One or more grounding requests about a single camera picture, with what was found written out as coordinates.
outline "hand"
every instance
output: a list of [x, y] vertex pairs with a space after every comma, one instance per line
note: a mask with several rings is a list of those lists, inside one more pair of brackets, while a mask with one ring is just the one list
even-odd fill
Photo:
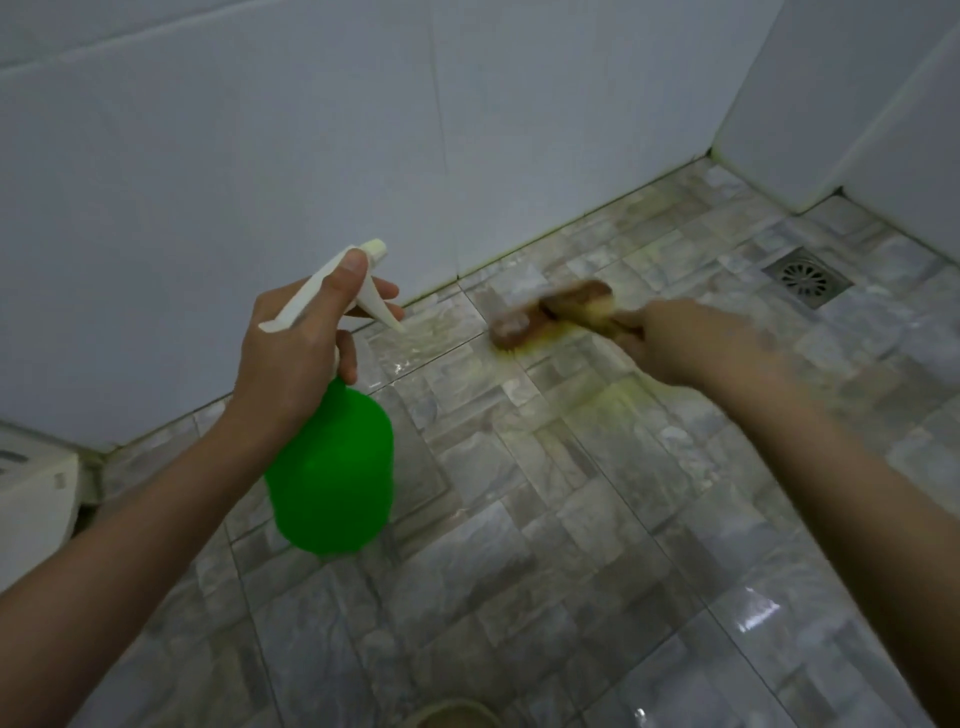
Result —
[[[342, 316], [366, 316], [359, 308], [347, 311], [360, 292], [367, 273], [367, 257], [361, 251], [347, 253], [340, 265], [324, 279], [320, 293], [290, 328], [275, 333], [259, 324], [274, 319], [293, 297], [303, 280], [260, 294], [240, 353], [233, 397], [228, 412], [240, 413], [245, 422], [267, 427], [292, 437], [316, 411], [326, 386], [333, 379], [334, 347], [340, 350], [338, 374], [347, 384], [357, 379], [357, 352], [349, 331], [337, 329]], [[374, 279], [384, 299], [396, 297], [399, 289], [386, 280]], [[403, 309], [388, 303], [398, 319]]]
[[651, 301], [612, 318], [630, 330], [616, 337], [617, 345], [664, 384], [706, 393], [767, 368], [780, 370], [747, 319], [691, 299]]

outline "green spray bottle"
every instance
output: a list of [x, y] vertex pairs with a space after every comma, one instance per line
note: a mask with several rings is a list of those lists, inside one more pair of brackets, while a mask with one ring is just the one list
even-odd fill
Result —
[[[292, 326], [349, 250], [311, 276], [276, 318], [260, 328], [271, 333]], [[367, 255], [368, 266], [355, 305], [403, 331], [371, 277], [387, 246], [371, 240], [359, 250]], [[335, 356], [334, 371], [339, 352]], [[390, 518], [394, 502], [390, 418], [370, 397], [347, 388], [335, 376], [317, 411], [267, 469], [266, 480], [276, 527], [291, 544], [322, 555], [356, 551]]]

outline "floor drain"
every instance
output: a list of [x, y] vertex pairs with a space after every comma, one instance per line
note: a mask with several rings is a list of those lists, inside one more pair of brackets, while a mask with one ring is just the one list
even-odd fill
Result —
[[819, 308], [852, 285], [804, 248], [785, 255], [763, 271], [810, 308]]

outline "tile floor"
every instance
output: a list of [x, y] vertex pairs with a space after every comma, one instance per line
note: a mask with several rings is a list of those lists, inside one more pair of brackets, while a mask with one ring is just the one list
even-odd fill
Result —
[[[811, 311], [761, 269], [806, 246], [855, 284]], [[496, 356], [548, 286], [739, 311], [877, 452], [960, 513], [960, 271], [841, 198], [789, 217], [701, 159], [358, 336], [396, 430], [390, 525], [325, 563], [263, 483], [75, 726], [395, 725], [467, 695], [508, 726], [929, 725], [739, 430], [607, 342]], [[108, 465], [116, 495], [211, 405]]]

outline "white trigger sprayer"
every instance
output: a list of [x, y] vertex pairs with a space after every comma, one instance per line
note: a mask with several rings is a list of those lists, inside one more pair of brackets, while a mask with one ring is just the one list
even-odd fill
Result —
[[[360, 293], [357, 294], [353, 304], [360, 306], [374, 319], [386, 324], [394, 331], [403, 332], [403, 324], [396, 319], [390, 308], [383, 303], [383, 299], [380, 298], [380, 294], [376, 290], [376, 284], [373, 282], [371, 276], [373, 268], [383, 260], [387, 254], [387, 245], [379, 239], [369, 240], [361, 246], [344, 248], [332, 257], [323, 268], [307, 279], [307, 282], [304, 283], [303, 286], [300, 287], [300, 290], [294, 294], [294, 297], [283, 306], [283, 309], [276, 315], [275, 319], [260, 324], [260, 330], [266, 331], [267, 333], [275, 333], [276, 331], [283, 331], [291, 327], [300, 317], [301, 313], [303, 313], [307, 305], [313, 301], [313, 297], [320, 293], [320, 286], [323, 284], [324, 279], [333, 273], [336, 267], [340, 265], [341, 258], [343, 258], [348, 251], [354, 249], [363, 251], [367, 256], [367, 274], [364, 276], [363, 285], [360, 286]], [[333, 370], [336, 372], [337, 366], [340, 364], [340, 352], [334, 349], [333, 353], [335, 357]]]

